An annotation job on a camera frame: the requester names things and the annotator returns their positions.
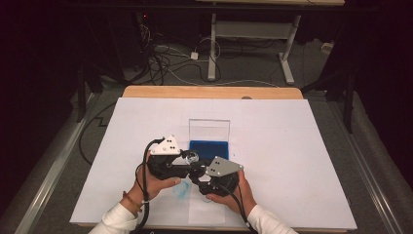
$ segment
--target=gray floor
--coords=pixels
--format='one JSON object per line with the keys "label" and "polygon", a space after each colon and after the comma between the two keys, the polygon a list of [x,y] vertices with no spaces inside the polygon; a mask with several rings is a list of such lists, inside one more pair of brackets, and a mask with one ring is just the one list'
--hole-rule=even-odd
{"label": "gray floor", "polygon": [[[245,50],[239,57],[225,58],[235,56],[240,52],[236,44],[229,44],[228,46],[233,47],[234,50],[223,49],[221,58],[217,61],[221,71],[221,79],[217,84],[286,87],[276,54],[282,52],[283,45],[283,42],[278,41],[267,49]],[[294,87],[301,88],[319,78],[319,74],[328,58],[327,55],[319,51],[320,46],[321,42],[317,40],[305,46],[293,46],[289,57],[289,65],[296,81]],[[169,50],[170,53],[190,55],[191,50],[188,48],[180,45],[173,45],[172,47],[180,52]],[[169,58],[173,62],[185,60],[185,58],[180,57],[169,56]],[[207,77],[207,64],[205,62],[196,62],[196,64],[201,67],[203,77]],[[170,70],[178,67],[179,65],[171,67]],[[130,69],[125,72],[127,76],[133,76],[133,71]],[[116,101],[124,90],[124,87],[111,83],[107,78],[103,78],[103,80],[105,89],[96,98],[91,116],[95,116],[98,111],[109,103]],[[176,70],[174,75],[169,73],[165,77],[164,85],[189,85],[187,82],[207,84],[200,79],[196,66],[186,66]],[[412,190],[401,177],[386,148],[377,136],[374,127],[368,121],[368,116],[365,115],[358,97],[356,96],[354,102],[354,133],[352,135],[345,132],[340,122],[340,106],[342,106],[342,103],[325,101],[323,92],[309,92],[305,94],[305,98],[310,102],[331,161],[351,204],[358,227],[358,230],[352,231],[352,233],[401,233],[398,231],[398,227],[404,233],[409,233],[413,228]],[[109,122],[112,111],[113,107],[99,115],[103,117],[103,124]],[[77,109],[75,108],[54,142],[31,172],[9,209],[1,217],[0,233],[14,233],[17,230],[56,156],[61,153],[69,137],[78,127],[75,123],[76,114]],[[85,130],[82,137],[82,148],[89,160],[93,160],[104,133],[105,128],[100,127],[98,121],[93,121]],[[352,145],[352,141],[357,144],[356,147]],[[362,156],[361,159],[365,160],[366,165],[369,166],[368,172],[360,166],[360,158],[357,157],[359,154]],[[89,169],[90,166],[81,157],[78,144],[76,144],[69,155],[52,196],[47,201],[46,207],[40,209],[41,215],[37,225],[33,226],[33,233],[88,233],[91,230],[88,227],[70,224],[68,221]],[[371,183],[377,185],[379,190],[366,186],[366,184]],[[375,196],[377,191],[382,192],[384,197],[377,198]],[[377,207],[383,204],[391,208],[390,211],[393,213],[380,213],[380,209]],[[386,217],[389,216],[394,216],[396,222],[391,218],[387,221]],[[156,230],[155,233],[166,233],[166,231]]]}

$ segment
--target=table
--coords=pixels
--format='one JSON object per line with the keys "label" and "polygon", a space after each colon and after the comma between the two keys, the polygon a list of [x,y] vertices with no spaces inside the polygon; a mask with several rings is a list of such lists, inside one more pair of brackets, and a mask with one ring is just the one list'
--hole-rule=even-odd
{"label": "table", "polygon": [[124,98],[253,98],[302,99],[295,88],[128,86]]}
{"label": "table", "polygon": [[[217,3],[234,4],[275,4],[275,5],[310,5],[310,6],[343,6],[344,0],[199,0]],[[212,14],[210,33],[210,53],[208,64],[208,80],[215,80],[216,64],[216,37],[244,37],[263,39],[286,39],[285,51],[279,53],[282,71],[288,85],[294,84],[294,78],[288,65],[288,56],[294,42],[295,33],[301,16],[295,16],[293,23],[270,23],[270,22],[239,22],[239,21],[218,21],[216,14]]]}
{"label": "table", "polygon": [[[96,223],[119,201],[119,191],[133,182],[131,172],[149,139],[173,133],[185,149],[191,119],[231,121],[230,160],[246,166],[252,190],[257,191],[254,197],[270,211],[277,207],[287,225],[334,232],[357,228],[308,102],[294,88],[250,87],[127,87],[71,222]],[[198,188],[190,181],[185,184],[185,199],[170,189],[151,201],[146,227],[245,230],[237,214],[206,205]]]}

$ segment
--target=wire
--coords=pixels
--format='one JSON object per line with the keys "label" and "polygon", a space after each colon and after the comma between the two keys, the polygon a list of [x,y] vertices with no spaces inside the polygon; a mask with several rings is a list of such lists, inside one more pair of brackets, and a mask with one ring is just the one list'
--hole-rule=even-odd
{"label": "wire", "polygon": [[145,208],[145,212],[143,214],[143,219],[142,221],[136,226],[136,228],[134,229],[134,231],[132,231],[132,234],[137,234],[140,232],[140,230],[142,229],[142,227],[145,225],[146,221],[148,220],[149,217],[149,193],[148,193],[148,187],[147,187],[147,181],[146,181],[146,156],[148,155],[149,152],[149,148],[152,146],[152,144],[154,143],[161,143],[164,140],[164,138],[161,139],[154,139],[151,142],[149,142],[149,144],[146,146],[145,151],[143,153],[143,160],[142,163],[137,166],[137,169],[135,171],[135,180],[138,181],[137,179],[137,170],[139,167],[142,167],[142,183],[143,183],[143,187],[140,186],[140,189],[142,189],[142,193],[143,193],[143,206]]}
{"label": "wire", "polygon": [[217,185],[219,188],[225,190],[225,191],[234,199],[234,201],[237,203],[238,208],[240,209],[240,214],[241,214],[241,217],[243,218],[243,220],[244,220],[244,222],[245,222],[245,225],[248,227],[248,229],[249,229],[252,233],[257,233],[257,231],[255,231],[255,230],[252,228],[251,224],[249,224],[248,219],[247,219],[246,214],[245,214],[244,205],[242,205],[242,204],[240,203],[240,200],[237,198],[237,196],[236,196],[233,192],[231,192],[228,188],[226,188],[225,186],[223,186],[223,185],[221,185],[221,184],[219,184],[219,183],[216,184],[216,185]]}
{"label": "wire", "polygon": [[111,107],[112,105],[115,105],[117,101],[110,103],[108,106],[104,107],[102,110],[100,110],[91,121],[89,121],[89,123],[85,126],[85,128],[83,128],[82,132],[79,135],[79,141],[78,141],[78,145],[79,145],[79,151],[80,154],[82,155],[82,158],[89,164],[92,165],[92,162],[86,157],[85,153],[83,152],[82,149],[82,138],[83,138],[83,134],[85,133],[85,130],[89,127],[89,125],[95,120],[95,119],[100,119],[100,124],[99,126],[101,126],[101,117],[99,118],[98,116],[103,113],[103,111],[107,110],[109,107]]}

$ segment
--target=blue object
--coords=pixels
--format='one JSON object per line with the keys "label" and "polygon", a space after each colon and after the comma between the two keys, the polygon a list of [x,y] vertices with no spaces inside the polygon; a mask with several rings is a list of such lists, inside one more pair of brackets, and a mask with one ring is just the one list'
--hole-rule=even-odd
{"label": "blue object", "polygon": [[200,159],[213,160],[215,156],[229,158],[228,141],[191,140],[189,149],[196,150]]}

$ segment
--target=human hand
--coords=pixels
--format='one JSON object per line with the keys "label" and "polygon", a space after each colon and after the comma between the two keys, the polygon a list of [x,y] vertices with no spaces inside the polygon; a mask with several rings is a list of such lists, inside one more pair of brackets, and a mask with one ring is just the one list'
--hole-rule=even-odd
{"label": "human hand", "polygon": [[[138,172],[136,173],[136,180],[133,183],[133,187],[131,188],[131,190],[128,192],[128,196],[132,199],[132,201],[138,205],[139,207],[142,207],[143,205],[143,191],[140,188],[140,186],[142,186],[143,188],[143,168],[140,167],[138,169]],[[162,189],[165,188],[170,188],[175,186],[176,184],[180,183],[181,179],[180,178],[167,178],[164,180],[160,180],[155,178],[154,176],[152,176],[149,172],[148,167],[146,166],[146,170],[145,170],[145,174],[146,174],[146,189],[148,191],[149,194],[149,200],[154,199],[160,192]],[[126,209],[128,209],[133,215],[137,215],[138,212],[138,208],[131,203],[131,201],[129,201],[128,198],[124,198],[121,201],[122,206],[124,206]]]}
{"label": "human hand", "polygon": [[[248,180],[246,180],[245,178],[243,170],[238,171],[238,177],[240,179],[240,182],[238,184],[238,187],[234,191],[234,195],[238,198],[240,202],[241,198],[243,198],[242,204],[244,204],[244,212],[246,216],[249,216],[249,213],[257,205],[257,203],[255,202],[252,196],[251,187],[249,186]],[[236,201],[230,195],[221,197],[219,195],[210,193],[207,194],[206,197],[212,202],[226,205],[229,209],[231,209],[231,211],[241,214],[240,208],[238,207]]]}

